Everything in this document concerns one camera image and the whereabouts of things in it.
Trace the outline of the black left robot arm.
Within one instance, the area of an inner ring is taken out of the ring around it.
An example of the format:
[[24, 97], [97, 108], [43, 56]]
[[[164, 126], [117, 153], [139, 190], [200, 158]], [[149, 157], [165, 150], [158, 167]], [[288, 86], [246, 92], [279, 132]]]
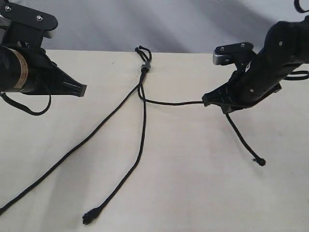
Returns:
[[83, 97], [87, 85], [71, 78], [42, 50], [0, 47], [0, 91]]

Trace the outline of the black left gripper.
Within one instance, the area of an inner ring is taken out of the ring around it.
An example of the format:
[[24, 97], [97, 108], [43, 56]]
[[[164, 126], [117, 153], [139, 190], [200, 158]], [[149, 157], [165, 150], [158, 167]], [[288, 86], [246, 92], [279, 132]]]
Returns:
[[20, 74], [14, 91], [26, 95], [71, 95], [83, 97], [87, 85], [81, 84], [61, 70], [40, 48], [15, 47], [20, 59]]

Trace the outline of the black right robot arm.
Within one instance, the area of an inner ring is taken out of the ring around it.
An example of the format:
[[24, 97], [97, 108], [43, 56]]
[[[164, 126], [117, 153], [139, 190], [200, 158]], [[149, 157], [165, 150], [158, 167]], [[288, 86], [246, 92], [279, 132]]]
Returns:
[[309, 18], [301, 22], [279, 21], [255, 53], [249, 42], [221, 45], [213, 52], [215, 65], [235, 64], [229, 80], [202, 97], [204, 106], [221, 107], [224, 114], [251, 108], [281, 90], [295, 69], [309, 62]]

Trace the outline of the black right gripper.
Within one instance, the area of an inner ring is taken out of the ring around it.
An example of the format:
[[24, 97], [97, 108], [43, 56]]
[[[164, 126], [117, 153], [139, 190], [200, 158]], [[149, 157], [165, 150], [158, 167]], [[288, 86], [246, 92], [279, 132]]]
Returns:
[[229, 114], [251, 108], [281, 90], [280, 64], [253, 60], [249, 65], [249, 69], [234, 81], [205, 93], [202, 96], [204, 106], [221, 106], [223, 114]]

